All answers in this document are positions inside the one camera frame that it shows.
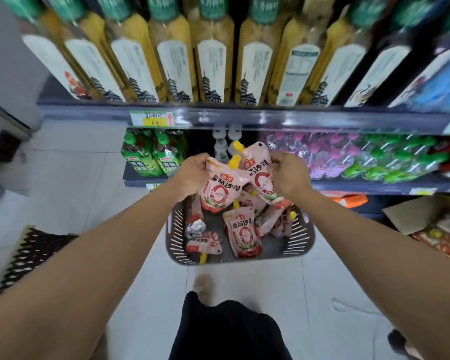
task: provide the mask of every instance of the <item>shoe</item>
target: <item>shoe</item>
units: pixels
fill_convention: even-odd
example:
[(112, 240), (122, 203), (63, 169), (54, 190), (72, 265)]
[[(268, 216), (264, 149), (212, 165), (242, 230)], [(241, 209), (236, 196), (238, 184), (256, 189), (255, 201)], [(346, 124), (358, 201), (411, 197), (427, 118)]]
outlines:
[(200, 274), (195, 277), (193, 282), (193, 291), (197, 293), (198, 299), (205, 306), (212, 305), (213, 284), (212, 277), (209, 274)]

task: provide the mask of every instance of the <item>forearm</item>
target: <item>forearm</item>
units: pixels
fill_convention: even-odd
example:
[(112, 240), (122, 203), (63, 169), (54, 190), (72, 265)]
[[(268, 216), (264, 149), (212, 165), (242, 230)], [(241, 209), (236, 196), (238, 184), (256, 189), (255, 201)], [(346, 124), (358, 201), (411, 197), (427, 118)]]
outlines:
[(301, 192), (295, 203), (422, 355), (450, 359), (450, 260), (317, 191)]
[[(51, 355), (40, 351), (44, 346), (54, 359), (89, 356), (176, 201), (175, 187), (163, 184), (7, 290), (0, 297), (0, 359)], [(11, 337), (24, 340), (6, 349)]]

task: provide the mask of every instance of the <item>person's left hand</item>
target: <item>person's left hand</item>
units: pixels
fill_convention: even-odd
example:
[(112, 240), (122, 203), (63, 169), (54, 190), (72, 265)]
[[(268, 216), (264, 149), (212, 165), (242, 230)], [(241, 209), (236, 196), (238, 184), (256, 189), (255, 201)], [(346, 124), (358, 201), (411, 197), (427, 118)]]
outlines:
[(203, 152), (185, 159), (175, 175), (168, 180), (168, 184), (177, 193), (178, 202), (197, 193), (210, 179), (209, 172), (205, 169), (209, 156)]

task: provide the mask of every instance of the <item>ketchup pouch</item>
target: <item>ketchup pouch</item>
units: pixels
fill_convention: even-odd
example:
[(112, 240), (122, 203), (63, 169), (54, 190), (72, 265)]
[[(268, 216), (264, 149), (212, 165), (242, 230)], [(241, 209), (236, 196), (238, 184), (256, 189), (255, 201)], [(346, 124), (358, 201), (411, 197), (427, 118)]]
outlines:
[(197, 193), (193, 197), (186, 219), (185, 236), (187, 239), (192, 239), (202, 234), (205, 229), (205, 218), (200, 205), (200, 195)]
[(257, 222), (255, 223), (257, 235), (263, 237), (265, 234), (268, 234), (286, 208), (287, 207), (268, 206), (267, 209), (257, 217)]
[(187, 253), (222, 254), (222, 245), (216, 232), (207, 231), (186, 243)]
[(233, 147), (240, 154), (240, 168), (253, 173), (251, 183), (261, 198), (269, 205), (285, 206), (290, 205), (288, 199), (280, 197), (274, 187), (272, 175), (267, 171), (267, 167), (272, 162), (267, 146), (258, 141), (245, 148), (238, 140), (233, 142)]
[(273, 225), (270, 234), (276, 238), (292, 236), (293, 219), (290, 217), (291, 211), (289, 209), (282, 212), (278, 220)]
[(213, 213), (223, 211), (231, 205), (240, 196), (242, 187), (252, 179), (250, 172), (232, 169), (210, 157), (207, 158), (206, 169), (211, 172), (212, 178), (200, 190), (200, 200), (202, 208)]
[(223, 213), (230, 245), (237, 258), (254, 258), (262, 252), (262, 242), (255, 233), (254, 218), (255, 211), (250, 206)]
[(256, 190), (252, 190), (251, 193), (243, 190), (240, 193), (238, 198), (238, 202), (240, 202), (240, 206), (250, 206), (255, 210), (255, 215), (259, 215), (260, 212), (264, 210), (267, 206), (267, 202), (265, 202), (262, 198), (260, 198), (257, 194)]

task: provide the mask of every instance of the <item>black pants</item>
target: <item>black pants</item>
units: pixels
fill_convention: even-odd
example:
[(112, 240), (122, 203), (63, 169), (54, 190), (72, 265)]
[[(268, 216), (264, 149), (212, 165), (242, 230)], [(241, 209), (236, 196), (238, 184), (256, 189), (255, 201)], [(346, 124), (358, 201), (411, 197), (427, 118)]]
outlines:
[(188, 292), (169, 360), (291, 360), (272, 317), (227, 300), (215, 307)]

